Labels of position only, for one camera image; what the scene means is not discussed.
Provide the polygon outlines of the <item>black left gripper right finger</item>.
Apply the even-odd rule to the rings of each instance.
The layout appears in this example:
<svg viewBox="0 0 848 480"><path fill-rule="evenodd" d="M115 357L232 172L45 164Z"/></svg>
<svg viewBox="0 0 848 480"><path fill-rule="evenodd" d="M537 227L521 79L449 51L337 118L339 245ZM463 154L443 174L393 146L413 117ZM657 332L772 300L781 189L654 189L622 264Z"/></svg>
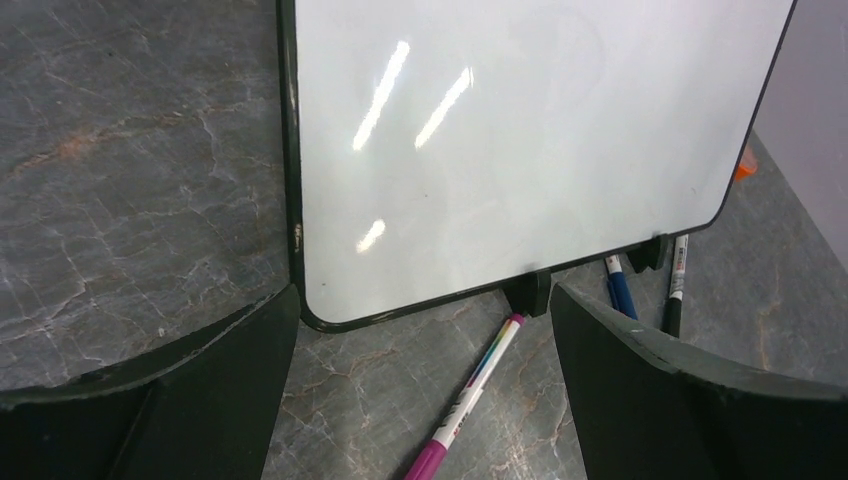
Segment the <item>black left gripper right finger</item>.
<svg viewBox="0 0 848 480"><path fill-rule="evenodd" d="M570 287L550 298L591 479L843 479L847 392L747 366Z"/></svg>

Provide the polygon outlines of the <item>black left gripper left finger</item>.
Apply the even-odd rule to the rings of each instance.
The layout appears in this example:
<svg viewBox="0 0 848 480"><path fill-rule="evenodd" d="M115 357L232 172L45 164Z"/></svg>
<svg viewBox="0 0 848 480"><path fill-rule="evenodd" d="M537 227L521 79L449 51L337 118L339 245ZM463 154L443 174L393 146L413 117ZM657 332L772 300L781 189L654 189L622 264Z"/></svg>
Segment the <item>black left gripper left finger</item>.
<svg viewBox="0 0 848 480"><path fill-rule="evenodd" d="M5 479L258 479L297 338L288 286L134 358L1 395Z"/></svg>

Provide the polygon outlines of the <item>white whiteboard black frame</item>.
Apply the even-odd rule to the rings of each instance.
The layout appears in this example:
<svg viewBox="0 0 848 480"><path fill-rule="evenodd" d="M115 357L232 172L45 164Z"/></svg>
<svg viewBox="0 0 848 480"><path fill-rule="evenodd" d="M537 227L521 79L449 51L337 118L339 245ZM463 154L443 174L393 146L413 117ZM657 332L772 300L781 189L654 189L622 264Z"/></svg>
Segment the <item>white whiteboard black frame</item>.
<svg viewBox="0 0 848 480"><path fill-rule="evenodd" d="M340 333L709 227L792 1L280 1L292 283Z"/></svg>

